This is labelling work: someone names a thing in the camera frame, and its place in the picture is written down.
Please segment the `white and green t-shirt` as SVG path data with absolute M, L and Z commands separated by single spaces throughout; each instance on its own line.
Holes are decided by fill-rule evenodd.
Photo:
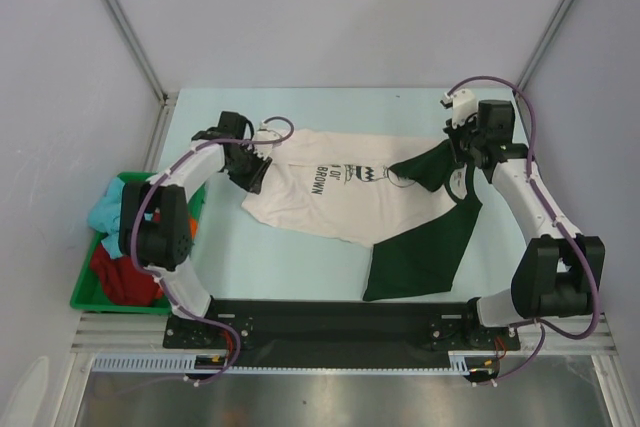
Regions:
M 370 249 L 366 302 L 450 291 L 482 203 L 446 140 L 301 129 L 269 149 L 243 209 L 279 229 Z

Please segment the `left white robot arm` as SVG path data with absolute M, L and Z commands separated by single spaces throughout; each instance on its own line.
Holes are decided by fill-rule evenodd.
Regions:
M 258 194 L 272 162 L 271 150 L 291 134 L 270 130 L 266 121 L 255 128 L 245 116 L 224 111 L 217 125 L 194 134 L 187 150 L 169 167 L 123 187 L 119 249 L 136 271 L 160 287 L 171 313 L 188 321 L 185 332 L 199 346 L 214 344 L 222 324 L 191 261 L 189 202 L 216 173 Z

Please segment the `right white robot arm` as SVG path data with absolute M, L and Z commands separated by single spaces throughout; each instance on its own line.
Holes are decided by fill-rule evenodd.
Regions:
M 596 330 L 605 246 L 586 236 L 552 198 L 532 143 L 514 141 L 510 101 L 479 100 L 468 89 L 443 96 L 450 112 L 444 132 L 454 159 L 481 171 L 504 199 L 526 243 L 508 289 L 472 300 L 475 314 L 461 323 L 463 340 L 484 348 L 497 328 L 539 324 L 570 340 Z

